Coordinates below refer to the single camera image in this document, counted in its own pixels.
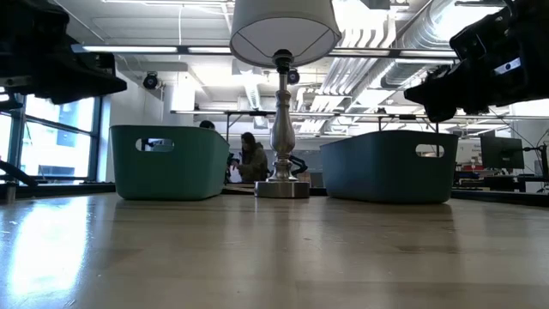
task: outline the computer monitor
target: computer monitor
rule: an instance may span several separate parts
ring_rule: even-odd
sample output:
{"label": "computer monitor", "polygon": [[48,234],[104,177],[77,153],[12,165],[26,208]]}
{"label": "computer monitor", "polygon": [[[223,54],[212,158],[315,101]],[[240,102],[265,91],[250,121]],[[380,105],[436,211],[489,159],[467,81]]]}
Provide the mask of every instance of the computer monitor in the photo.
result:
{"label": "computer monitor", "polygon": [[482,136],[480,147],[483,167],[524,169],[522,140]]}

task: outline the person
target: person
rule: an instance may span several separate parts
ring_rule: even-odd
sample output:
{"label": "person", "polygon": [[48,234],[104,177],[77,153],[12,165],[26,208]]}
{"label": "person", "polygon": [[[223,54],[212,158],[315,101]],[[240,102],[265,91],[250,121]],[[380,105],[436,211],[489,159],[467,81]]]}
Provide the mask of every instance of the person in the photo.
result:
{"label": "person", "polygon": [[244,133],[242,140],[242,162],[233,163],[237,167],[242,182],[264,181],[267,179],[267,155],[263,145],[256,142],[256,138],[250,132]]}
{"label": "person", "polygon": [[203,120],[200,125],[198,125],[198,127],[200,128],[204,128],[204,129],[210,129],[210,130],[215,130],[215,124],[209,120]]}

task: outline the lamp stem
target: lamp stem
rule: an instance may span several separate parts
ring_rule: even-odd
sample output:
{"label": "lamp stem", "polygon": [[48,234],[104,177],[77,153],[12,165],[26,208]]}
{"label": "lamp stem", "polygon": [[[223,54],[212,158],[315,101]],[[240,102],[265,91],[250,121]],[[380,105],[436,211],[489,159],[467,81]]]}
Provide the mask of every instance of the lamp stem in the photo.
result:
{"label": "lamp stem", "polygon": [[287,90],[287,73],[281,72],[280,89],[276,92],[276,117],[271,131],[271,147],[276,151],[274,174],[268,182],[298,181],[291,174],[292,162],[290,153],[295,147],[295,133],[290,119],[290,99],[292,94]]}

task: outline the table lamp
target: table lamp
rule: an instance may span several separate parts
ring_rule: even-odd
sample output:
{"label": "table lamp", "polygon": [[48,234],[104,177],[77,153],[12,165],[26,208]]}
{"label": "table lamp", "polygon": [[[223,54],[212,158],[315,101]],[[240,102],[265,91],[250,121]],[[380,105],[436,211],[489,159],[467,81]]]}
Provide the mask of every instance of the table lamp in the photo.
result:
{"label": "table lamp", "polygon": [[234,8],[231,52],[254,66],[276,68],[276,118],[270,144],[276,152],[274,174],[256,182],[256,197],[309,197],[309,183],[290,173],[295,147],[290,119],[287,73],[290,67],[310,64],[328,55],[341,38],[330,0],[238,0]]}

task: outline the table surface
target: table surface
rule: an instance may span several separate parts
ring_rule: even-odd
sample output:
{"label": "table surface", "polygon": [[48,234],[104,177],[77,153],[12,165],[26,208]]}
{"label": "table surface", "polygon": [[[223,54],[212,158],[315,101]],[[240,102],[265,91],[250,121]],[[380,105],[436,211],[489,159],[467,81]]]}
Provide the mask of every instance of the table surface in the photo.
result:
{"label": "table surface", "polygon": [[117,195],[0,205],[0,308],[548,308],[549,213]]}

